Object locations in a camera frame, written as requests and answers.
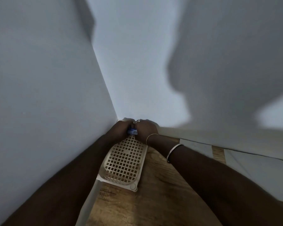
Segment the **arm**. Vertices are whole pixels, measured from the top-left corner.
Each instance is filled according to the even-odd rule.
[[[137,122],[136,128],[136,139],[143,143],[158,133],[149,121]],[[147,144],[167,157],[177,143],[151,135]],[[283,204],[230,167],[182,145],[169,161],[223,225],[283,225]]]
[[[105,135],[45,182],[2,226],[76,224],[82,205],[110,148],[125,139],[132,121],[117,122]]]

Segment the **bangle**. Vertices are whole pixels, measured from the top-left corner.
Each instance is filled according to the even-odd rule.
[[[166,162],[167,162],[167,163],[170,163],[170,162],[169,162],[169,157],[170,157],[170,154],[172,153],[172,151],[173,151],[175,148],[177,148],[178,146],[180,146],[180,145],[183,145],[183,144],[181,144],[181,143],[176,144],[176,145],[170,150],[168,156],[166,157]]]
[[[151,135],[148,135],[148,137],[147,137],[147,139],[146,139],[146,145],[147,145],[147,140],[148,140],[148,138],[150,137],[150,136],[152,136],[152,135],[158,135],[157,133],[153,133],[153,134],[151,134]]]

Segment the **white plastic basket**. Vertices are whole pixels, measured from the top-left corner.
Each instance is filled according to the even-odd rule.
[[[136,192],[147,147],[129,135],[110,149],[97,179]]]

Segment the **blue packet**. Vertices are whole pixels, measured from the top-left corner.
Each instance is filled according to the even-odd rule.
[[[135,128],[128,128],[127,133],[130,135],[137,135],[137,130]]]

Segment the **wooden floor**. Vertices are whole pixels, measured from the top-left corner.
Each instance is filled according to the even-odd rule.
[[[222,148],[213,147],[213,156],[225,163]],[[103,184],[86,224],[94,225],[221,226],[175,168],[150,147],[136,193]]]

